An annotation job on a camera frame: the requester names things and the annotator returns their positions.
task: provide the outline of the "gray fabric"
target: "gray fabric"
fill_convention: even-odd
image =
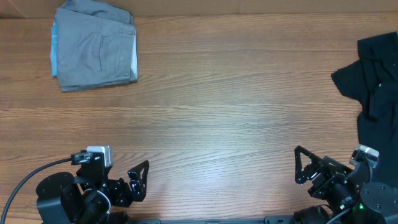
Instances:
[[[137,80],[131,70],[136,30],[128,12],[103,2],[74,0],[58,8],[56,18],[62,91]]]

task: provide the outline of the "folded gray pants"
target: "folded gray pants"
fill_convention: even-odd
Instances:
[[[62,91],[137,80],[136,30],[126,11],[104,2],[67,1],[57,9],[57,73]]]

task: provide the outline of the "black cloth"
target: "black cloth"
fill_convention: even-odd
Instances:
[[[342,95],[358,100],[359,143],[380,152],[372,181],[398,187],[398,34],[358,41],[359,60],[331,75]]]

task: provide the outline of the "folded clothing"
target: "folded clothing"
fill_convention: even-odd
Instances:
[[[137,80],[136,29],[122,9],[91,0],[57,9],[57,77],[62,91]]]
[[[371,180],[398,187],[398,33],[359,40],[358,55],[331,77],[342,95],[363,106],[359,143],[380,152]]]

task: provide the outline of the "table surface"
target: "table surface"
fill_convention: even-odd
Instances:
[[[398,13],[138,17],[139,81],[61,93],[51,19],[0,21],[0,207],[30,171],[89,145],[114,147],[109,177],[149,160],[136,218],[257,218],[322,201],[294,182],[294,148],[348,163],[362,110],[330,74]],[[41,223],[28,181],[7,223]]]

